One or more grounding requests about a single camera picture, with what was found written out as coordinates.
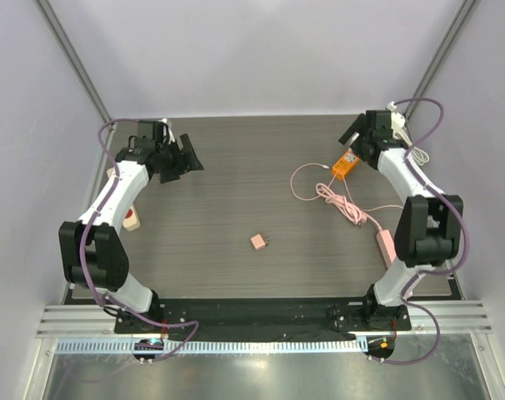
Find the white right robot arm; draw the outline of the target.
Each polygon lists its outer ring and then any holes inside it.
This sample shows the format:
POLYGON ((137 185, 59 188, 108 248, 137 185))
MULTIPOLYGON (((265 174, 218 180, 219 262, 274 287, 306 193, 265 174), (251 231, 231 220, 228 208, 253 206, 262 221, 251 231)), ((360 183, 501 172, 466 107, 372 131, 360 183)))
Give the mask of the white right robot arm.
POLYGON ((371 285, 358 306, 339 308, 338 329, 386 331, 410 329, 406 301, 428 274, 442 273, 442 265, 458 254, 463 200, 447 195, 432 183, 413 160, 409 146, 396 135, 403 116, 389 110, 360 114, 340 138, 352 152, 379 171, 403 203, 393 244, 392 265, 371 285))

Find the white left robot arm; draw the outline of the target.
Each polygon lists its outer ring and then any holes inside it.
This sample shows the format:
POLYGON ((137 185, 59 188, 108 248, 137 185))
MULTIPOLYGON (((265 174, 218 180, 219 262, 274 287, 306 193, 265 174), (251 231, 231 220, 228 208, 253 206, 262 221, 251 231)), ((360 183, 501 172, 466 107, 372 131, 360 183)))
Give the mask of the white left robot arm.
POLYGON ((136 134, 117 154, 99 142, 111 163, 111 175, 81 217, 62 223, 58 236, 66 280, 88 289, 100 307, 117 305, 133 315, 143 332, 153 333, 163 322, 158 295, 129 272, 120 231, 128 210, 152 178, 160 183, 177 181, 203 170, 203 165, 190 137, 174 136, 166 118, 135 124, 136 134))

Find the pink plug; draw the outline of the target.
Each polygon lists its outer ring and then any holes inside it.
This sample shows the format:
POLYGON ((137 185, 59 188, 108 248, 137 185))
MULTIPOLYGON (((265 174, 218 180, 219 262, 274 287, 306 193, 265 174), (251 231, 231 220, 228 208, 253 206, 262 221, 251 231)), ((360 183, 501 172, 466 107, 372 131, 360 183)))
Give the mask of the pink plug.
POLYGON ((265 249, 269 245, 270 237, 262 233, 257 233, 250 237, 250 243, 255 251, 265 249))

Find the beige red power strip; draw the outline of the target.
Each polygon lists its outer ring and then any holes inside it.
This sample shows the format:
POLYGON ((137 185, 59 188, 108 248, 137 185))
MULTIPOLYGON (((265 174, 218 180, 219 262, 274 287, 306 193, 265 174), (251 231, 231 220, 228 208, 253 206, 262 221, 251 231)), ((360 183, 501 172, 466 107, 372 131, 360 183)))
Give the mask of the beige red power strip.
POLYGON ((118 171, 108 180, 106 202, 100 215, 102 221, 116 228, 117 232, 121 228, 133 230, 139 227, 133 203, 147 183, 145 167, 136 162, 120 162, 118 171))

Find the orange power adapter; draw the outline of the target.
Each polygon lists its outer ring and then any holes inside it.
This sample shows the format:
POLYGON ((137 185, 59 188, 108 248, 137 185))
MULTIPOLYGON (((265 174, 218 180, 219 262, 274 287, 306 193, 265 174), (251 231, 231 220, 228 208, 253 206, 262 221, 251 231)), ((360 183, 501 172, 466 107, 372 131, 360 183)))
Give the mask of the orange power adapter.
POLYGON ((338 180, 344 180, 347 175, 358 165, 359 158, 348 149, 332 166, 331 174, 338 180))

